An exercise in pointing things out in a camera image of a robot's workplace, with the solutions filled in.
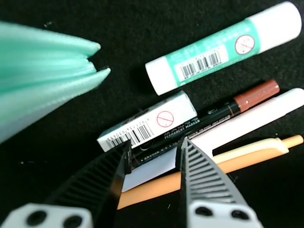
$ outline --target black marker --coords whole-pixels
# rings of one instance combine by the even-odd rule
[[[238,115],[280,91],[279,85],[271,79],[243,94],[237,95],[222,105],[203,112],[184,124],[133,149],[132,166],[136,168],[175,147],[179,139],[187,135],[197,136],[231,117]]]

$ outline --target prohibition symbol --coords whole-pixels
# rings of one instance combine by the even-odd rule
[[[255,45],[255,40],[253,39],[252,36],[249,35],[240,36],[239,38],[237,38],[236,41],[236,45],[235,45],[236,52],[241,55],[246,54],[253,49],[254,45]]]
[[[162,111],[157,115],[157,123],[161,127],[170,127],[174,122],[172,113],[168,111]]]

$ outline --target white glue stick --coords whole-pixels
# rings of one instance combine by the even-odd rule
[[[240,23],[147,63],[158,95],[296,38],[302,27],[294,4],[283,2]]]

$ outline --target black fabric surface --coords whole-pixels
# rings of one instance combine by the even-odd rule
[[[242,21],[280,0],[2,0],[0,19],[87,38],[102,45],[96,68],[109,77],[0,145],[0,221],[52,190],[95,158],[99,134],[170,94],[157,96],[144,64]],[[304,1],[292,1],[304,17]],[[197,110],[274,78],[282,91],[304,88],[304,34],[182,89]],[[304,135],[304,108],[216,152],[269,137]],[[304,146],[231,173],[265,228],[303,227]],[[117,212],[115,227],[180,227],[175,192]]]

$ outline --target barcode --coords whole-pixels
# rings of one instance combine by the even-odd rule
[[[218,52],[214,52],[209,56],[196,58],[195,62],[189,63],[186,66],[182,66],[181,71],[184,75],[184,78],[186,79],[220,63],[221,61]]]
[[[180,81],[227,62],[228,56],[224,46],[197,55],[175,66]]]
[[[127,131],[122,131],[115,136],[113,139],[108,139],[106,141],[108,147],[110,149],[114,148],[115,146],[131,140],[131,146],[135,146],[142,141],[148,140],[154,136],[151,128],[149,127],[147,122],[142,122],[140,126],[137,126],[134,129],[128,129]]]

